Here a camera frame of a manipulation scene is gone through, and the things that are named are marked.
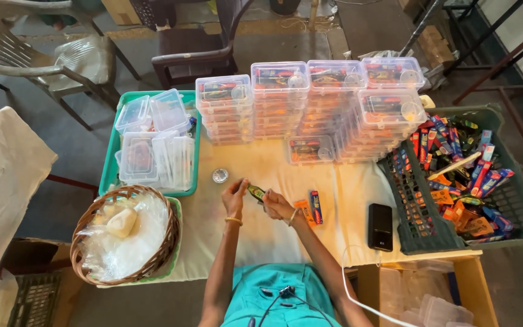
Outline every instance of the teal shirt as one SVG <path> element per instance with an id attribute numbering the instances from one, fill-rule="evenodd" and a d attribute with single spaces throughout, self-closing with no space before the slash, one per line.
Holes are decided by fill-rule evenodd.
<path id="1" fill-rule="evenodd" d="M 313 265 L 265 264 L 236 268 L 233 294 L 222 327 L 247 327 L 251 317 L 258 327 L 267 307 L 286 286 L 295 286 L 295 294 L 320 309 L 335 327 L 334 308 L 328 292 Z M 262 292 L 269 290 L 272 295 Z M 320 312 L 292 296 L 278 299 L 263 321 L 262 327 L 330 327 Z"/>

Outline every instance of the wicker basket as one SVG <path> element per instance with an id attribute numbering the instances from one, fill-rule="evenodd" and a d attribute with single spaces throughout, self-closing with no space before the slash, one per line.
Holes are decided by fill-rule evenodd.
<path id="1" fill-rule="evenodd" d="M 154 256 L 150 258 L 150 260 L 146 264 L 144 264 L 144 266 L 142 266 L 141 269 L 139 269 L 137 272 L 133 274 L 128 275 L 125 278 L 110 280 L 107 282 L 101 282 L 92 278 L 90 276 L 90 270 L 82 267 L 82 251 L 80 249 L 80 246 L 78 245 L 78 243 L 84 240 L 86 236 L 78 235 L 77 233 L 86 228 L 88 223 L 90 223 L 94 218 L 96 210 L 102 208 L 102 206 L 105 203 L 115 203 L 116 199 L 119 197 L 130 198 L 133 195 L 139 194 L 141 192 L 151 192 L 157 197 L 159 197 L 161 200 L 163 200 L 163 202 L 165 202 L 167 205 L 167 211 L 169 213 L 169 223 L 167 225 L 167 232 L 164 236 L 163 244 L 160 245 L 159 250 L 155 253 Z M 83 216 L 78 221 L 76 230 L 72 235 L 72 245 L 70 247 L 70 259 L 72 262 L 72 268 L 74 268 L 74 271 L 80 278 L 82 278 L 85 282 L 93 285 L 114 286 L 122 283 L 136 282 L 137 280 L 142 279 L 143 277 L 147 277 L 154 271 L 158 270 L 164 263 L 166 263 L 171 258 L 175 248 L 177 247 L 177 243 L 179 242 L 179 237 L 179 219 L 177 217 L 176 212 L 172 210 L 171 204 L 163 196 L 163 194 L 158 192 L 156 189 L 153 189 L 152 187 L 142 185 L 123 186 L 120 189 L 107 192 L 98 200 L 94 201 L 94 203 L 88 208 L 88 211 L 86 211 L 86 213 L 83 214 Z"/>

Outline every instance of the bracelet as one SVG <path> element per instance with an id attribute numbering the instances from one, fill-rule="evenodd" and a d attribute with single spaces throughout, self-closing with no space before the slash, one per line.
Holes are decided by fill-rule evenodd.
<path id="1" fill-rule="evenodd" d="M 296 215 L 296 212 L 298 212 L 300 208 L 296 208 L 294 210 L 294 213 L 292 213 L 292 216 L 290 217 L 290 221 L 288 222 L 288 227 L 292 226 L 292 220 L 294 219 L 294 216 Z"/>
<path id="2" fill-rule="evenodd" d="M 233 220 L 233 221 L 235 221 L 235 222 L 238 222 L 240 227 L 243 226 L 243 221 L 241 221 L 241 220 L 239 220 L 239 219 L 237 219 L 237 218 L 227 217 L 227 218 L 225 219 L 225 221 L 229 221 L 229 220 Z"/>

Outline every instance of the green plastic crate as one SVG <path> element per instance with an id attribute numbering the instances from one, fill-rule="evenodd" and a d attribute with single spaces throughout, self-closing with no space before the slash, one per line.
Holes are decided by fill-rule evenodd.
<path id="1" fill-rule="evenodd" d="M 419 167 L 418 159 L 413 151 L 413 143 L 407 140 L 401 144 L 396 153 L 399 154 L 397 159 L 400 160 L 401 167 L 405 167 L 405 160 L 400 155 L 401 150 L 405 150 L 411 163 L 410 171 L 403 169 L 403 174 L 399 173 L 393 153 L 379 161 L 385 168 L 397 204 L 400 218 L 397 229 L 401 252 L 413 255 L 456 249 L 489 249 L 523 245 L 523 171 L 500 139 L 499 135 L 504 123 L 500 107 L 496 104 L 489 104 L 473 107 L 434 108 L 427 111 L 431 115 L 441 117 L 453 115 L 466 117 L 469 121 L 479 125 L 480 129 L 493 131 L 492 143 L 496 147 L 495 152 L 500 155 L 494 168 L 510 168 L 515 175 L 484 198 L 484 201 L 496 205 L 498 210 L 514 223 L 515 232 L 510 240 L 466 245 L 463 239 L 456 234 L 453 223 L 439 215 L 438 206 L 434 203 L 427 186 L 425 173 Z"/>
<path id="2" fill-rule="evenodd" d="M 154 96 L 163 91 L 139 91 L 139 92 L 127 92 L 120 97 L 118 107 L 116 108 L 116 117 L 114 117 L 114 124 L 116 119 L 120 115 L 120 110 L 124 104 L 145 95 Z M 195 107 L 195 91 L 179 91 L 185 104 L 185 109 L 190 110 Z M 197 118 L 197 127 L 193 137 L 195 138 L 195 157 L 193 159 L 193 185 L 188 191 L 175 191 L 169 193 L 163 193 L 167 197 L 186 197 L 192 195 L 197 189 L 197 174 L 199 172 L 199 145 L 201 135 L 201 115 L 197 110 L 192 110 L 191 114 Z M 112 125 L 112 133 L 110 134 L 110 141 L 108 143 L 108 150 L 106 151 L 106 159 L 104 160 L 104 168 L 102 169 L 102 178 L 100 179 L 100 188 L 98 194 L 102 196 L 108 191 L 110 184 L 117 184 L 120 181 L 116 177 L 119 171 L 118 164 L 114 154 L 120 150 L 120 134 Z"/>

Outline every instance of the brown plastic chair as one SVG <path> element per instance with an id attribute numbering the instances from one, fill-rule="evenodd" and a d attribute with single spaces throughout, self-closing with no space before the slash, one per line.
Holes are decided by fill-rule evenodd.
<path id="1" fill-rule="evenodd" d="M 164 90 L 188 84 L 197 78 L 232 75 L 237 72 L 233 40 L 239 19 L 253 0 L 217 0 L 221 34 L 202 28 L 171 28 L 159 31 L 158 56 L 153 68 Z"/>
<path id="2" fill-rule="evenodd" d="M 92 34 L 60 45 L 53 56 L 31 48 L 15 37 L 2 22 L 16 15 L 70 15 Z M 40 87 L 87 130 L 92 128 L 62 99 L 66 95 L 90 92 L 100 97 L 114 111 L 120 94 L 114 87 L 117 55 L 134 78 L 141 77 L 114 42 L 98 29 L 90 17 L 71 1 L 34 2 L 0 0 L 0 74 L 27 78 Z"/>

